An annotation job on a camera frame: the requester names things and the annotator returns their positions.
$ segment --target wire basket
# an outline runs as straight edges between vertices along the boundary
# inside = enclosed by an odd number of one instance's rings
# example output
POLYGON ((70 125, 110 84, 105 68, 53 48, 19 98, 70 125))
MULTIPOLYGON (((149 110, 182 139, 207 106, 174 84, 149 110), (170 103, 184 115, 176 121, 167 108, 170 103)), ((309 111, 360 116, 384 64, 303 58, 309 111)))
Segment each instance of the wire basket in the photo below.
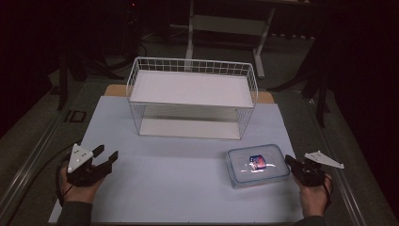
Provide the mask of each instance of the wire basket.
POLYGON ((258 99, 251 64, 197 59, 137 57, 126 92, 137 132, 167 137, 241 139, 258 99))

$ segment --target table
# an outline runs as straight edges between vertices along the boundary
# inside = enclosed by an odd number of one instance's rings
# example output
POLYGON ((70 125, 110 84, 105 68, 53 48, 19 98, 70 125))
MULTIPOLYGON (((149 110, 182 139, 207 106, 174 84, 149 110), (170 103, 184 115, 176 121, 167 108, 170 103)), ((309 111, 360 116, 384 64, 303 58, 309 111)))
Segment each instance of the table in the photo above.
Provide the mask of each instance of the table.
MULTIPOLYGON (((113 173, 98 191, 92 220, 110 224, 231 224, 294 222, 302 217, 292 178, 242 189, 231 187, 228 150, 276 143, 294 155, 277 105, 255 107, 240 141, 144 137, 136 133, 124 85, 108 87, 100 99, 82 146, 99 142, 105 152, 94 164, 120 151, 113 173)), ((262 92, 263 103, 272 103, 262 92)), ((50 222, 61 208, 56 204, 50 222)))

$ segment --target human hand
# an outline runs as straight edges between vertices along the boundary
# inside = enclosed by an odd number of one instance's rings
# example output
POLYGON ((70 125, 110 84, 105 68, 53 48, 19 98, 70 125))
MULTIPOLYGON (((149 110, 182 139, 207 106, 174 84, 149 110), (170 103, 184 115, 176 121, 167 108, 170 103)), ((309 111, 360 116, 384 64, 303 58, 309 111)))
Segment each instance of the human hand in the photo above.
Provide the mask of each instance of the human hand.
POLYGON ((62 178, 61 192, 64 194, 65 202, 86 202, 93 204, 96 192, 105 178, 94 183, 92 186, 73 186, 67 182, 67 167, 60 172, 62 178))
POLYGON ((296 177, 294 180, 299 186, 300 204, 302 206, 303 217, 322 216, 324 215, 327 204, 327 195, 332 191, 331 176, 326 174, 325 185, 328 194, 323 186, 309 187, 302 185, 296 177))

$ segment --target white shelf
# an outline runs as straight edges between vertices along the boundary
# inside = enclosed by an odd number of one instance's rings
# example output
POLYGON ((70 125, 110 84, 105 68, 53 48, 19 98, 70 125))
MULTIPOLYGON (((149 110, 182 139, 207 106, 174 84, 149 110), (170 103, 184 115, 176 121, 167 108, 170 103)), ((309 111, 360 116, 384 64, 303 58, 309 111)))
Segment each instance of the white shelf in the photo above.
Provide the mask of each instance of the white shelf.
POLYGON ((133 104, 253 108, 247 78, 204 73, 138 72, 133 104))

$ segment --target clear plastic container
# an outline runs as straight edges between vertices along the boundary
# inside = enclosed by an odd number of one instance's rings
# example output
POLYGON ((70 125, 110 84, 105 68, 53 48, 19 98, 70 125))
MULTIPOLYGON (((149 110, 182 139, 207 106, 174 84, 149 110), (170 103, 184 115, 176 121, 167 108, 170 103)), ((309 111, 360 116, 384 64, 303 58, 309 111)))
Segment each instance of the clear plastic container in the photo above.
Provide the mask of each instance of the clear plastic container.
POLYGON ((268 144, 227 153, 227 168, 234 188, 258 186, 286 179, 290 170, 276 144, 268 144))

